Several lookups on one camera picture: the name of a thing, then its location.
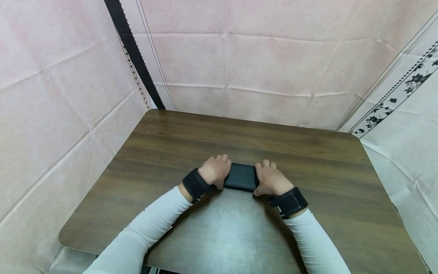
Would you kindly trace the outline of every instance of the white long sleeve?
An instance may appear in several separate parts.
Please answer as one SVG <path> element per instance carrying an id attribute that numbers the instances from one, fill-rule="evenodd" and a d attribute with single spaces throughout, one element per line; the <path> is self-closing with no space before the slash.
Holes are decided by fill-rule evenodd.
<path id="1" fill-rule="evenodd" d="M 307 209 L 301 215 L 284 220 L 293 232 L 309 274 L 349 274 L 341 254 L 327 233 Z"/>
<path id="2" fill-rule="evenodd" d="M 120 232 L 84 274 L 139 274 L 148 249 L 191 205 L 178 187 L 174 187 Z"/>

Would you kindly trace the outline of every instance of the hand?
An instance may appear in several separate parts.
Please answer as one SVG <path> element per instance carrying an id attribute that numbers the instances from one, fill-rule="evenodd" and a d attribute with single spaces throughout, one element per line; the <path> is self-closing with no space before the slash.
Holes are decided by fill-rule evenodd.
<path id="1" fill-rule="evenodd" d="M 254 196 L 258 197 L 263 194 L 280 196 L 293 189 L 293 184 L 277 170 L 275 163 L 269 165 L 268 160 L 263 160 L 263 167 L 256 163 L 255 170 L 260 184 L 254 190 Z"/>
<path id="2" fill-rule="evenodd" d="M 218 155 L 216 158 L 211 156 L 202 167 L 198 169 L 199 174 L 209 185 L 215 185 L 218 189 L 223 189 L 225 177 L 230 173 L 231 160 L 228 155 Z"/>

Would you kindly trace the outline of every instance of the pink paper backdrop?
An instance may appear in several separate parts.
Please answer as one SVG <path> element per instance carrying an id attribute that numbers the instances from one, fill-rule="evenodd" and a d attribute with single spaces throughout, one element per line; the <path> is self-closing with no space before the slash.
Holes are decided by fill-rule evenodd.
<path id="1" fill-rule="evenodd" d="M 335 130 L 438 9 L 437 0 L 121 3 L 167 108 L 173 99 L 179 111 Z"/>

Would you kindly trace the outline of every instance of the black strip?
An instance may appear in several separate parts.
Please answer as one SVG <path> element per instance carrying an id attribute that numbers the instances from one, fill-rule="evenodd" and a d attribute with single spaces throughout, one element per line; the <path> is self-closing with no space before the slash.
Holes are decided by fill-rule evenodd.
<path id="1" fill-rule="evenodd" d="M 141 56 L 140 50 L 138 49 L 137 43 L 135 42 L 134 36 L 132 35 L 131 28 L 129 27 L 128 21 L 126 19 L 125 13 L 123 12 L 122 4 L 119 0 L 105 0 L 106 7 L 108 8 L 109 14 L 116 26 L 117 32 L 125 45 L 126 51 L 134 64 L 135 69 L 143 81 L 146 90 L 154 101 L 155 105 L 159 109 L 166 109 L 157 92 L 157 89 L 152 82 L 151 75 L 146 67 L 143 57 Z"/>

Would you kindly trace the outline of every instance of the patterned border strip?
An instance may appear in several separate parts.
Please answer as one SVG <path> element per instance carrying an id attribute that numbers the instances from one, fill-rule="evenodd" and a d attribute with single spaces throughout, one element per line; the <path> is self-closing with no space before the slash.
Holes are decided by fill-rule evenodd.
<path id="1" fill-rule="evenodd" d="M 126 50 L 125 55 L 128 53 L 130 66 L 135 67 L 137 70 L 138 79 L 136 80 L 138 81 L 141 79 L 157 108 L 166 109 L 154 83 L 152 82 L 151 75 L 149 74 L 148 68 L 143 60 L 143 56 L 141 56 L 140 50 L 138 49 L 137 42 L 135 42 L 134 35 L 132 34 L 126 15 L 123 11 L 122 4 L 119 0 L 104 1 L 116 30 L 119 33 L 124 49 Z"/>
<path id="2" fill-rule="evenodd" d="M 145 93 L 143 92 L 143 89 L 141 88 L 140 82 L 138 81 L 137 74 L 135 73 L 134 66 L 132 65 L 131 59 L 129 58 L 129 54 L 128 54 L 128 52 L 126 51 L 125 45 L 123 44 L 122 40 L 120 40 L 120 43 L 122 44 L 122 48 L 123 48 L 123 51 L 124 51 L 124 53 L 125 53 L 126 61 L 128 61 L 129 68 L 131 69 L 132 76 L 134 77 L 134 80 L 135 80 L 135 82 L 137 83 L 138 90 L 140 91 L 141 97 L 143 98 L 143 102 L 145 103 L 146 108 L 147 108 L 148 110 L 150 110 L 151 107 L 149 106 L 149 103 L 148 103 L 148 101 L 146 100 Z"/>
<path id="3" fill-rule="evenodd" d="M 401 77 L 394 86 L 369 109 L 348 131 L 359 138 L 387 118 L 409 98 L 437 70 L 438 60 L 432 57 L 438 53 L 436 41 L 425 54 Z"/>

